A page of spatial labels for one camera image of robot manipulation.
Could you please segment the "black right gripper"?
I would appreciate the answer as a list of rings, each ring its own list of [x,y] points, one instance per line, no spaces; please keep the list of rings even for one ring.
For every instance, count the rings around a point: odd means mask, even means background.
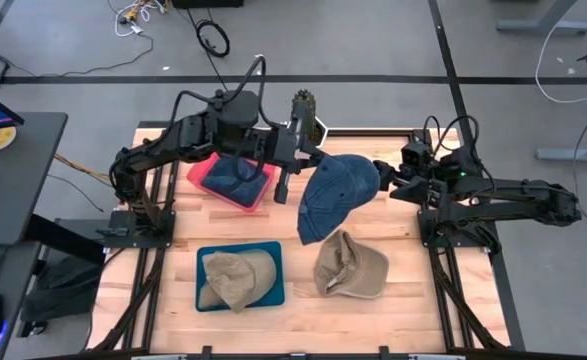
[[[392,199],[417,205],[437,206],[446,197],[447,187],[442,181],[431,179],[417,170],[402,167],[399,175],[394,167],[380,160],[373,165],[379,174],[379,188],[388,189],[391,184],[396,189],[390,192]]]

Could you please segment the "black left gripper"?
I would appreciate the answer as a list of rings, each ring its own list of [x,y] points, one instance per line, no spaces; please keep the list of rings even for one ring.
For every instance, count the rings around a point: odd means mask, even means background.
[[[282,169],[274,190],[274,201],[277,204],[287,201],[290,178],[287,171],[315,168],[326,156],[304,135],[295,134],[288,128],[271,129],[266,140],[266,163]]]

